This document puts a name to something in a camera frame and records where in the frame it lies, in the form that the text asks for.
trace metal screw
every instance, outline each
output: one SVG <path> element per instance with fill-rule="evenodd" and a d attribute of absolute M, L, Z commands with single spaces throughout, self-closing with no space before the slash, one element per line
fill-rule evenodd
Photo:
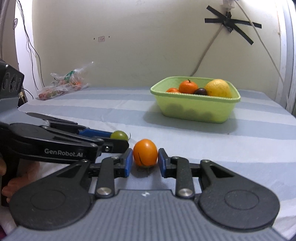
<path fill-rule="evenodd" d="M 112 190 L 107 187 L 102 187 L 102 188 L 98 188 L 96 190 L 96 192 L 101 196 L 107 196 L 107 195 L 111 194 Z"/>
<path fill-rule="evenodd" d="M 181 196 L 181 197 L 189 197 L 193 194 L 193 191 L 191 189 L 188 189 L 188 188 L 182 188 L 178 191 L 178 194 Z"/>

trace yellow lemon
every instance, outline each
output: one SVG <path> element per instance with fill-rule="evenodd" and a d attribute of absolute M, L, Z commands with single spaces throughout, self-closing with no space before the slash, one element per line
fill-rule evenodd
<path fill-rule="evenodd" d="M 207 83 L 204 87 L 207 91 L 207 94 L 210 96 L 225 97 L 231 98 L 231 90 L 226 81 L 216 79 Z"/>

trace plastic bag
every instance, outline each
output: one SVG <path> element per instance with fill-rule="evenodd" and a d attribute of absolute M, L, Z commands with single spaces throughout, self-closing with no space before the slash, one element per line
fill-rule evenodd
<path fill-rule="evenodd" d="M 45 86 L 39 91 L 39 100 L 48 100 L 59 95 L 75 92 L 87 88 L 89 84 L 84 84 L 84 76 L 94 62 L 91 62 L 80 69 L 75 69 L 70 73 L 60 76 L 55 73 L 50 75 L 55 78 L 50 85 Z"/>

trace orange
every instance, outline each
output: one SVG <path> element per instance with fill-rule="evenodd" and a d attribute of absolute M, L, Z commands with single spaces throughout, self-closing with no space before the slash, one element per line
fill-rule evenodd
<path fill-rule="evenodd" d="M 133 157 L 137 166 L 151 167 L 156 164 L 158 151 L 156 145 L 148 139 L 137 142 L 133 148 Z"/>
<path fill-rule="evenodd" d="M 179 91 L 183 94 L 194 94 L 198 85 L 191 80 L 185 80 L 179 85 Z"/>
<path fill-rule="evenodd" d="M 169 88 L 166 92 L 171 92 L 171 93 L 180 93 L 177 88 Z"/>

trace green cherry tomato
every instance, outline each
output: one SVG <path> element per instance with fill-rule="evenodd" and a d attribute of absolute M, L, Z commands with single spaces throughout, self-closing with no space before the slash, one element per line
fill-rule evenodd
<path fill-rule="evenodd" d="M 128 135 L 123 131 L 115 131 L 111 134 L 110 138 L 117 139 L 117 140 L 129 140 Z"/>

